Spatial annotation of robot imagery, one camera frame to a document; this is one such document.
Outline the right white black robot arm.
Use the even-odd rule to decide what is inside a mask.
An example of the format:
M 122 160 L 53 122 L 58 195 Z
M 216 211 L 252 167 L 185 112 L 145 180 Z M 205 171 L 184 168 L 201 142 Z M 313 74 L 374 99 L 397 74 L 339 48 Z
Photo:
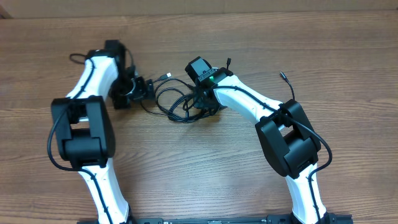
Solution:
M 198 87 L 201 105 L 215 103 L 248 119 L 257 132 L 266 161 L 285 177 L 292 198 L 292 215 L 299 223 L 325 223 L 316 173 L 318 152 L 325 141 L 314 131 L 302 106 L 282 103 L 245 85 L 228 67 L 212 67 L 197 57 L 185 67 Z

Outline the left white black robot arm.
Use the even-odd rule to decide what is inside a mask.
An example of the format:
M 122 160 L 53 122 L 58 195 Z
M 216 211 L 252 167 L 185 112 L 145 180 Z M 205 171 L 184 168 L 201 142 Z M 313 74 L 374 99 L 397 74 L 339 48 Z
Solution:
M 114 171 L 116 138 L 106 109 L 108 98 L 116 110 L 154 99 L 153 81 L 140 77 L 133 63 L 126 64 L 131 55 L 118 40 L 90 50 L 74 89 L 51 103 L 47 154 L 58 169 L 81 175 L 98 212 L 95 223 L 135 223 Z

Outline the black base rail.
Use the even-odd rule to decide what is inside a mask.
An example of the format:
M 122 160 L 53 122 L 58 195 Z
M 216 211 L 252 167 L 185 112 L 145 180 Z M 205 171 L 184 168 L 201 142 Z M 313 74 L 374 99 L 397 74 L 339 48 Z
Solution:
M 326 224 L 353 224 L 352 215 L 336 215 L 327 213 L 322 218 Z M 266 217 L 244 217 L 244 218 L 188 218 L 169 219 L 162 218 L 132 218 L 127 221 L 130 224 L 293 224 L 300 223 L 293 213 L 285 215 L 268 215 Z

